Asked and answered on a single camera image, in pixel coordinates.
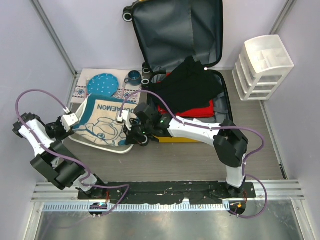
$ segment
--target white wall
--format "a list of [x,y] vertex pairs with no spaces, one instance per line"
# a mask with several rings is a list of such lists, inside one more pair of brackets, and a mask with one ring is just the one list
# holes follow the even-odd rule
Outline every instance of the white wall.
[[[29,203],[43,178],[30,165],[34,153],[28,141],[12,132],[17,121],[15,101],[28,89],[50,91],[66,102],[71,73],[28,0],[0,1],[0,235],[21,240]],[[41,93],[21,101],[21,113],[56,120],[61,107]]]
[[[40,0],[77,70],[141,68],[144,62],[132,23],[122,12],[133,0]],[[224,0],[223,57],[232,68],[244,41],[267,35],[286,0]]]
[[285,170],[299,180],[320,237],[319,9],[319,0],[298,0],[280,30],[295,67],[266,108]]

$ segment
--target blue plate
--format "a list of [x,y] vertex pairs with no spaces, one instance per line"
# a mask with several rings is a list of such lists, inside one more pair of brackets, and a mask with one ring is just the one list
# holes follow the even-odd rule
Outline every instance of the blue plate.
[[97,94],[106,97],[111,97],[118,91],[118,79],[108,73],[102,73],[94,76],[87,85],[88,94]]

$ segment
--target wooden floor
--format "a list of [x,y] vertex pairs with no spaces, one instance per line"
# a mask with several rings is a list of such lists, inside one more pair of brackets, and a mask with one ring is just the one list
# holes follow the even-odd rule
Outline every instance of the wooden floor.
[[[237,126],[253,128],[265,136],[265,148],[248,159],[246,173],[261,180],[283,179],[264,116],[258,101],[241,101],[231,71],[224,76]],[[244,133],[248,151],[261,145],[259,137]],[[225,166],[216,151],[205,143],[156,143],[135,145],[124,155],[98,150],[66,139],[65,146],[103,181],[201,181],[225,180]]]

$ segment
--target blue mug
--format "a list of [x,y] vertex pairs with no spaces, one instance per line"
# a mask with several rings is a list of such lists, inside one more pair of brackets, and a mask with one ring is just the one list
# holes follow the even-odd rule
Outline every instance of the blue mug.
[[124,82],[126,84],[131,84],[132,86],[138,86],[141,84],[142,76],[140,72],[133,70],[128,73],[126,78],[124,79]]

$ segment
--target black mounting plate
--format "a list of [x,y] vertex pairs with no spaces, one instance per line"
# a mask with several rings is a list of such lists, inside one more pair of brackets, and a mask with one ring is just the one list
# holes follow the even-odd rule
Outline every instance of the black mounting plate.
[[[243,194],[231,197],[226,188],[226,182],[221,181],[143,181],[143,182],[108,182],[106,186],[114,187],[129,184],[130,188],[121,204],[180,204],[188,198],[191,205],[220,204],[222,199],[244,198]],[[244,190],[248,199],[256,197],[254,184],[244,183]],[[116,204],[125,192],[125,188],[110,189],[109,197],[112,204]],[[79,193],[79,200],[90,200]]]

